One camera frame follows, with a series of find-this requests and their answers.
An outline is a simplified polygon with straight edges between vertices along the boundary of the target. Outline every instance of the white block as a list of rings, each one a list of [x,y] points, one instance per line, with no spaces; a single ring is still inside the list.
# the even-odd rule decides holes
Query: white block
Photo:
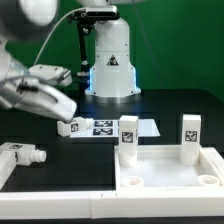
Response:
[[[16,167],[15,152],[3,151],[0,154],[0,190]]]
[[[138,129],[138,116],[121,116],[119,120],[119,128]]]
[[[185,166],[195,166],[199,162],[201,146],[199,144],[182,144],[180,161]]]
[[[71,124],[65,124],[62,121],[57,122],[58,134],[62,137],[67,137],[71,135]]]
[[[201,116],[184,115],[182,126],[182,144],[199,144],[201,134]]]
[[[57,122],[58,134],[62,137],[70,136],[71,134],[85,132],[90,128],[93,128],[94,120],[92,118],[76,117],[72,119],[70,124],[66,124],[62,121]]]
[[[130,153],[119,153],[119,163],[121,166],[133,167],[137,165],[137,150]]]

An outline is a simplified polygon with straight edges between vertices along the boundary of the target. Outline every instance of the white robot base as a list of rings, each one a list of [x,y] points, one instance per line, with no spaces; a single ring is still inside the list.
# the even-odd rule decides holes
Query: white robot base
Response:
[[[90,69],[87,98],[123,103],[136,98],[136,69],[130,63],[130,29],[123,19],[96,23],[96,61]]]

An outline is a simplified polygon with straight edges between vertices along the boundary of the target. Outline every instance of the white cube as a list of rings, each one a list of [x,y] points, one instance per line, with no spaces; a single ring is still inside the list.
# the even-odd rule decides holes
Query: white cube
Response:
[[[57,122],[58,134],[62,137],[71,135],[71,124],[65,124],[62,121]]]

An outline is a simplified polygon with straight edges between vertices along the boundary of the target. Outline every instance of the black cable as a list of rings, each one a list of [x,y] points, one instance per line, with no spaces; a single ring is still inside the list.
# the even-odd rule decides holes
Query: black cable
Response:
[[[158,64],[156,62],[156,59],[154,57],[154,54],[152,52],[152,48],[151,48],[151,45],[150,45],[150,42],[149,42],[149,39],[147,37],[147,34],[145,32],[145,28],[144,28],[144,25],[143,25],[143,22],[142,22],[142,19],[141,19],[141,16],[140,16],[140,13],[139,13],[139,10],[136,6],[136,3],[135,3],[135,0],[132,0],[132,4],[134,6],[134,9],[135,9],[135,13],[137,15],[137,19],[138,19],[138,22],[139,22],[139,25],[140,25],[140,28],[142,30],[142,34],[143,34],[143,38],[144,38],[144,41],[145,41],[145,44],[146,44],[146,47],[147,47],[147,50],[148,50],[148,54],[152,60],[152,63],[156,69],[156,73],[157,73],[157,76],[158,76],[158,79],[159,79],[159,83],[160,83],[160,87],[161,89],[164,89],[164,86],[163,86],[163,83],[162,83],[162,78],[161,78],[161,73],[160,73],[160,70],[159,70],[159,67],[158,67]]]

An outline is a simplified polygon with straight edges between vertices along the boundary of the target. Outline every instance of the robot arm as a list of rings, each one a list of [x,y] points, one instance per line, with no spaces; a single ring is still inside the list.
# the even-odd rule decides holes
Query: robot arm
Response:
[[[31,76],[5,50],[7,40],[27,42],[45,37],[57,8],[57,0],[0,0],[0,106],[70,122],[76,103],[39,76]]]
[[[116,4],[132,4],[142,2],[145,0],[77,0],[83,6],[106,6]]]

